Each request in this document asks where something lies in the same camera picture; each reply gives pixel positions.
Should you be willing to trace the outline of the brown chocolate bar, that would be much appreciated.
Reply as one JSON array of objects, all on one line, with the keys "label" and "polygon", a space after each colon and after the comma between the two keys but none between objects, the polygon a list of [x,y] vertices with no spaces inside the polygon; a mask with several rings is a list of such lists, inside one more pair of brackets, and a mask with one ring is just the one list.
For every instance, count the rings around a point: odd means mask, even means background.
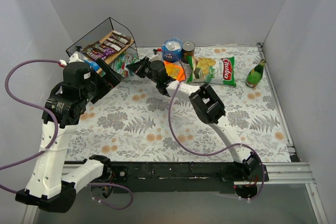
[{"label": "brown chocolate bar", "polygon": [[122,49],[125,48],[125,44],[116,41],[116,40],[104,40],[103,44],[106,45],[107,47],[111,48],[112,50],[114,50],[115,52],[120,52]]},{"label": "brown chocolate bar", "polygon": [[110,38],[112,38],[113,40],[119,41],[125,45],[128,45],[131,42],[131,38],[129,36],[126,36],[123,33],[120,33],[115,30],[111,33]]}]

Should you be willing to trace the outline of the orange candy box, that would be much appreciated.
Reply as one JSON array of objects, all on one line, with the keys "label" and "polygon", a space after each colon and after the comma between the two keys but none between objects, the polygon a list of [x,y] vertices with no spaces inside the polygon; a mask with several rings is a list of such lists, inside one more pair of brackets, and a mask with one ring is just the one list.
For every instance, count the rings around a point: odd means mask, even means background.
[{"label": "orange candy box", "polygon": [[167,74],[178,81],[184,81],[185,80],[185,71],[181,66],[178,66],[174,63],[170,63],[167,61],[164,61],[165,69]]}]

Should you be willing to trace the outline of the teal Fox's candy bag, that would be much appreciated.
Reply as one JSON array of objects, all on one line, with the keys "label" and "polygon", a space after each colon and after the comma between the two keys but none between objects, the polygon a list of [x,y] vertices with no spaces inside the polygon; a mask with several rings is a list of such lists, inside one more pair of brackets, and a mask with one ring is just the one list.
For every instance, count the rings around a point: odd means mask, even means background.
[{"label": "teal Fox's candy bag", "polygon": [[133,76],[133,73],[127,68],[127,65],[137,62],[136,54],[122,53],[110,65],[111,69],[122,75],[124,78]]}]

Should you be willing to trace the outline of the purple M&M's candy bag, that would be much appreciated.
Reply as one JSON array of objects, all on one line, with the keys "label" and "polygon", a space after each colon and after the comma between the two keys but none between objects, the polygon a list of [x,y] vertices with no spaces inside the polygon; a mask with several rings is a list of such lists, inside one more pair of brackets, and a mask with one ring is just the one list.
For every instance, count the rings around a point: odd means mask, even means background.
[{"label": "purple M&M's candy bag", "polygon": [[88,47],[83,50],[83,54],[86,55],[88,58],[90,58],[93,61],[96,61],[97,59],[106,60],[110,55],[106,52],[102,52],[96,48]]}]

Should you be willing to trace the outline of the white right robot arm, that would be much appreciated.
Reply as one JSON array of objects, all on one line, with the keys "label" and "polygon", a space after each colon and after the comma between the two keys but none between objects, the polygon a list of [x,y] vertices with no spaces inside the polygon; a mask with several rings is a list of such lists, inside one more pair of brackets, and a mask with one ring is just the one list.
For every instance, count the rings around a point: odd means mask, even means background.
[{"label": "white right robot arm", "polygon": [[[261,182],[265,181],[266,170],[261,158],[252,147],[242,143],[236,132],[229,128],[224,103],[210,84],[193,86],[187,84],[185,80],[176,80],[168,75],[164,62],[151,60],[148,57],[127,65],[127,68],[140,78],[152,80],[160,94],[171,98],[168,108],[168,124],[172,136],[181,148],[197,156],[214,156],[228,150],[243,180],[256,177],[257,170],[261,169],[261,175],[258,177]],[[198,119],[217,133],[225,144],[225,148],[207,154],[197,153],[186,148],[178,140],[173,130],[172,106],[175,98],[190,101]]]}]

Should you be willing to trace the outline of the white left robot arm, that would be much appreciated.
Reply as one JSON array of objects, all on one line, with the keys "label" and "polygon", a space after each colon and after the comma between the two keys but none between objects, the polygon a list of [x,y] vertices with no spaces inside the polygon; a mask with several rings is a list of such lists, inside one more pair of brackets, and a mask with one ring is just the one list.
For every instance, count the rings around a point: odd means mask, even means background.
[{"label": "white left robot arm", "polygon": [[75,52],[68,62],[60,62],[63,80],[50,92],[43,108],[39,156],[26,187],[15,200],[48,212],[67,212],[76,194],[91,182],[110,182],[110,159],[93,155],[75,171],[63,176],[62,170],[70,140],[88,103],[96,103],[121,82],[121,75],[102,59],[96,63],[105,72],[100,76]]}]

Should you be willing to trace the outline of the blue wafer bar wrapper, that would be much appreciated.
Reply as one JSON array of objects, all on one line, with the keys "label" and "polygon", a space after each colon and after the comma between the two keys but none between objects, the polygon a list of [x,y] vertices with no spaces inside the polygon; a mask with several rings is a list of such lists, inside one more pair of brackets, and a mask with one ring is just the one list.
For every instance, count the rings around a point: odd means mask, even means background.
[{"label": "blue wafer bar wrapper", "polygon": [[100,66],[95,61],[84,60],[84,62],[87,63],[90,68],[92,68],[96,72],[98,72],[98,70],[100,69]]}]

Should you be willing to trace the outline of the brown M&M's candy bag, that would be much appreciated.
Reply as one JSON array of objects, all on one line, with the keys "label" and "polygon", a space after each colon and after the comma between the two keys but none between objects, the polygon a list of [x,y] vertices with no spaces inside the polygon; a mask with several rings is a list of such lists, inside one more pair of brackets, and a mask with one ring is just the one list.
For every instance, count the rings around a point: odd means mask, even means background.
[{"label": "brown M&M's candy bag", "polygon": [[104,55],[107,55],[107,56],[108,55],[113,55],[113,54],[116,53],[112,48],[103,45],[99,41],[96,41],[95,43],[86,46],[82,50],[82,52],[88,52],[89,50],[94,50],[94,51],[99,52],[100,54],[104,54]]}]

